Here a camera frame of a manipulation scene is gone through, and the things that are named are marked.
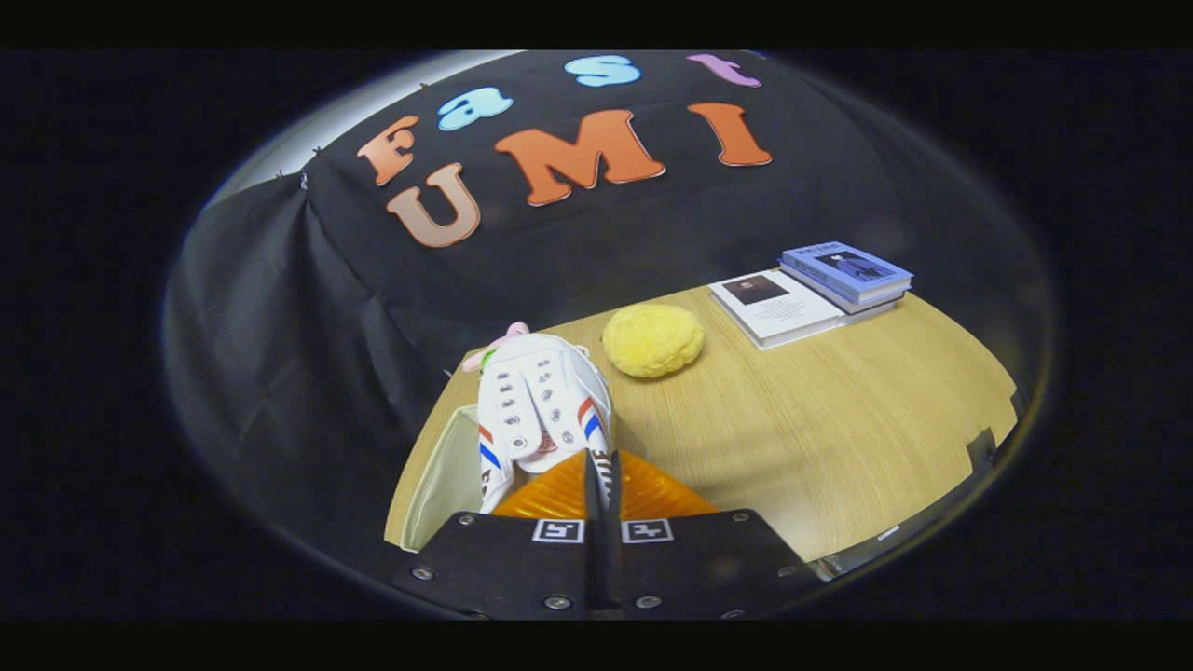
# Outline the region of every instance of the pink letter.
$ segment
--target pink letter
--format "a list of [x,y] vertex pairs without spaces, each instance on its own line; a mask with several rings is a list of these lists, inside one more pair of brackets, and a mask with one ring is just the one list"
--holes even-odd
[[730,84],[736,84],[737,86],[749,86],[750,88],[762,86],[762,82],[756,79],[737,74],[736,70],[741,67],[737,63],[723,61],[712,54],[697,54],[694,56],[688,56],[687,60],[704,63],[706,68],[712,70],[712,74]]

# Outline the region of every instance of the black backdrop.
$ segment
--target black backdrop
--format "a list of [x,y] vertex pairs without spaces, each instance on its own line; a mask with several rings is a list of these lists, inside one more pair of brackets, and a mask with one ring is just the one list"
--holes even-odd
[[[957,529],[817,614],[1187,616],[1188,542],[1169,511],[1189,503],[1179,486],[1188,435],[1179,420],[1150,417],[1175,417],[1181,398],[1181,340],[1154,318],[1167,307],[1157,289],[1185,275],[1175,234],[1188,56],[795,56],[934,130],[1005,185],[1065,252],[1074,307],[1067,400],[1020,469]],[[44,364],[18,369],[35,401],[27,418],[50,432],[32,435],[37,449],[12,469],[10,511],[32,550],[8,583],[13,616],[398,615],[222,506],[160,398],[153,334],[168,259],[237,154],[407,57],[5,56],[18,81],[41,85],[30,88],[35,113],[16,125],[17,155],[29,159],[14,177],[32,205],[26,248],[45,254],[26,269],[31,314],[50,331],[18,330],[47,355],[18,363],[79,357],[105,370],[76,376],[63,406],[38,402]],[[69,168],[52,160],[72,152]],[[1151,270],[1126,275],[1124,259],[1139,253]],[[80,308],[91,328],[67,334],[66,308]],[[112,316],[123,324],[109,326]]]

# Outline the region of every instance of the yellow sponge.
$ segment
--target yellow sponge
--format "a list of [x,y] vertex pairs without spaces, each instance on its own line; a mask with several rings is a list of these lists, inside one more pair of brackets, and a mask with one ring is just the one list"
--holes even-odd
[[635,377],[659,377],[696,359],[704,330],[684,308],[637,304],[613,313],[601,336],[613,365]]

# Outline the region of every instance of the white book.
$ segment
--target white book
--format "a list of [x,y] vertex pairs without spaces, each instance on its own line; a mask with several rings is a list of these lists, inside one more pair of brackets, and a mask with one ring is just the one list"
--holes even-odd
[[709,284],[713,297],[760,350],[823,333],[854,320],[778,270]]

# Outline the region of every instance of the book cover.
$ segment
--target book cover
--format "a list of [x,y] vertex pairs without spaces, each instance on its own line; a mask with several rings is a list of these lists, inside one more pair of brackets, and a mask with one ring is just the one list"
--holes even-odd
[[812,291],[816,291],[821,296],[824,296],[826,298],[828,298],[829,301],[832,301],[833,304],[835,304],[836,307],[839,307],[842,310],[845,310],[846,314],[857,314],[857,313],[860,313],[860,312],[865,312],[865,310],[871,309],[871,308],[873,308],[876,306],[880,306],[880,304],[884,304],[884,303],[897,301],[897,300],[902,298],[904,294],[907,294],[907,288],[903,287],[903,288],[894,289],[894,290],[891,290],[889,293],[885,293],[885,294],[879,294],[879,295],[877,295],[877,296],[874,296],[872,298],[869,298],[869,300],[866,300],[864,302],[854,303],[849,298],[846,298],[845,296],[842,296],[840,293],[833,290],[829,287],[826,287],[821,282],[817,282],[816,278],[814,278],[812,276],[808,275],[806,272],[803,272],[798,267],[795,267],[795,266],[787,265],[786,263],[783,263],[783,260],[779,261],[779,270],[781,270],[783,272],[785,272],[785,273],[790,275],[791,277],[796,278],[796,281],[798,281],[804,287],[808,287]]
[[761,350],[843,324],[843,310],[778,270],[713,282],[709,288]]
[[842,242],[809,245],[783,252],[783,263],[859,303],[911,285],[910,272]]

